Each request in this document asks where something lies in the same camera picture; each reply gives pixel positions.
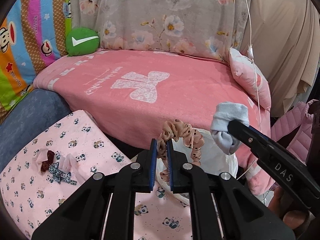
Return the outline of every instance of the blue cushion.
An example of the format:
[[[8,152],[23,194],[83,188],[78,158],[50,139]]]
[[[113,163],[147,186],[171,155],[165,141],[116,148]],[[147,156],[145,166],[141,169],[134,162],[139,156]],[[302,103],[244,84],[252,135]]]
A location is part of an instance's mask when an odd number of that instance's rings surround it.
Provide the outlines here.
[[[36,89],[26,95],[0,125],[0,172],[25,145],[70,113],[55,92]]]

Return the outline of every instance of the pink pillow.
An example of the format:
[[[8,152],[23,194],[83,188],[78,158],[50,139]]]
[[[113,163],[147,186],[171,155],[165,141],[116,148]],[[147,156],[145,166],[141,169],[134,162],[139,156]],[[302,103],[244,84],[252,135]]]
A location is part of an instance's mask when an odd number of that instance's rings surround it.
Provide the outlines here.
[[[236,49],[230,49],[229,61],[232,76],[235,81],[255,100],[258,101],[257,88],[254,79],[253,63],[246,56],[243,56]],[[256,80],[258,85],[259,103],[264,109],[270,112],[271,95],[269,84],[261,70],[255,65]]]

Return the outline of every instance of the green cushion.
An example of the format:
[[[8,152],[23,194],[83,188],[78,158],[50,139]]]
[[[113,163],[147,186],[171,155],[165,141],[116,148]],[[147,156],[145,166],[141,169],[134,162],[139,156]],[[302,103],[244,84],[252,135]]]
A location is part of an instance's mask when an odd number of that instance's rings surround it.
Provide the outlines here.
[[[75,28],[66,37],[68,56],[82,56],[94,53],[99,44],[98,34],[88,28]]]

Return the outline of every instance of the pink quilted jacket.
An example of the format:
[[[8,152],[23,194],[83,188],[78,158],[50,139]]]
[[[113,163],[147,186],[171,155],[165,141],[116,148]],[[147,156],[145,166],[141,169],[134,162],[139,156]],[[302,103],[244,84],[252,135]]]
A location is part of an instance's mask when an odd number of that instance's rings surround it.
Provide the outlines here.
[[[271,128],[271,139],[278,141],[300,126],[287,150],[303,162],[306,161],[312,138],[313,114],[308,114],[308,109],[316,101],[311,100],[308,103],[299,102],[295,108],[281,116]]]

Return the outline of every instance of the red star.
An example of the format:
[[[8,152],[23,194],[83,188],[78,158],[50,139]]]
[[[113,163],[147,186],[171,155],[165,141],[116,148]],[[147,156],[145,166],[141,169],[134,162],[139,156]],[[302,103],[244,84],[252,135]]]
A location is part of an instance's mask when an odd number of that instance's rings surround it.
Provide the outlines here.
[[[12,70],[12,65],[12,63],[8,62],[7,66],[5,67],[8,73]]]

